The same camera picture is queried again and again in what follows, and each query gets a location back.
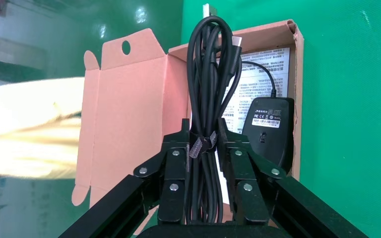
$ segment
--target black cable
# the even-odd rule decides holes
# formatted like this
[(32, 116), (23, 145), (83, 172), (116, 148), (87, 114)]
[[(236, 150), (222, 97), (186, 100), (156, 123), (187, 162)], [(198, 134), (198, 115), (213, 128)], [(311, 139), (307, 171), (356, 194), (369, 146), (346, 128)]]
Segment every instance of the black cable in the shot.
[[(218, 35), (221, 33), (221, 46)], [(233, 33), (226, 22), (217, 16), (200, 21), (193, 30), (188, 46), (187, 76), (192, 109), (192, 129), (201, 141), (209, 141), (217, 127), (218, 118), (223, 115), (234, 91), (241, 70), (240, 46), (232, 43)], [(234, 76), (229, 92), (226, 87)], [(203, 151), (188, 167), (185, 183), (185, 212), (187, 223), (222, 222), (223, 199), (218, 177), (215, 148)]]
[(276, 95), (277, 95), (277, 90), (275, 89), (274, 79), (272, 78), (272, 75), (271, 75), (271, 73), (269, 72), (269, 70), (268, 70), (266, 67), (264, 67), (263, 65), (259, 64), (259, 63), (250, 62), (250, 61), (243, 61), (242, 63), (245, 63), (245, 64), (251, 64), (251, 65), (254, 65), (254, 66), (258, 66), (258, 67), (260, 67), (261, 69), (263, 69), (263, 71), (265, 71), (266, 74), (268, 74), (269, 80), (271, 81), (271, 85), (272, 85), (272, 89), (271, 89), (271, 97), (272, 97), (272, 98), (275, 98)]

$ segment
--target hole in box flap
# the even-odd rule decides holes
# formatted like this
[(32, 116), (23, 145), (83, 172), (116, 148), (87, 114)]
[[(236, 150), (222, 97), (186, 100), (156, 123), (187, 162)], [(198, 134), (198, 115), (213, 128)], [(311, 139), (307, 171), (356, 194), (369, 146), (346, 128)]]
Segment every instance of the hole in box flap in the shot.
[(129, 53), (130, 53), (130, 44), (129, 44), (129, 41), (124, 41), (122, 43), (122, 52), (125, 55), (129, 55)]

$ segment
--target velcro cable tie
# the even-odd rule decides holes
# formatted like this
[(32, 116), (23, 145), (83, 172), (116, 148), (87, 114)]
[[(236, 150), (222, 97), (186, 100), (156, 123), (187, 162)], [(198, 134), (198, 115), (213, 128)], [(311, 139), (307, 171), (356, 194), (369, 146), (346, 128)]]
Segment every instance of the velcro cable tie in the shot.
[(215, 143), (217, 143), (217, 133), (213, 131), (210, 137), (203, 137), (202, 140), (201, 138), (198, 138), (195, 141), (195, 144), (193, 144), (192, 148), (189, 151), (189, 156), (195, 159), (201, 153), (214, 148)]

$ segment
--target usb connector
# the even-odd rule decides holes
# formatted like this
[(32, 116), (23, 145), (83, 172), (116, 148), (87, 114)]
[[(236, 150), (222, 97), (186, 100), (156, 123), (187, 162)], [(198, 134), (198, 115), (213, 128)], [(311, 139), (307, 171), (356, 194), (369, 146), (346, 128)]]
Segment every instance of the usb connector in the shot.
[(202, 6), (202, 18), (206, 18), (209, 16), (216, 16), (217, 15), (217, 9), (215, 7), (211, 6), (210, 4), (204, 4)]
[(233, 46), (240, 46), (240, 44), (242, 43), (242, 38), (238, 36), (232, 36), (231, 43)]

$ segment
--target barcode sticker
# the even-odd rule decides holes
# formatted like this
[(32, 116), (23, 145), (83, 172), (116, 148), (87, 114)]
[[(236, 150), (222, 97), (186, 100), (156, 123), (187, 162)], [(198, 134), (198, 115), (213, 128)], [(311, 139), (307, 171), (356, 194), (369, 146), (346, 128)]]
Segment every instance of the barcode sticker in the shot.
[(279, 128), (280, 127), (280, 121), (279, 120), (264, 120), (264, 119), (254, 118), (252, 120), (252, 125)]

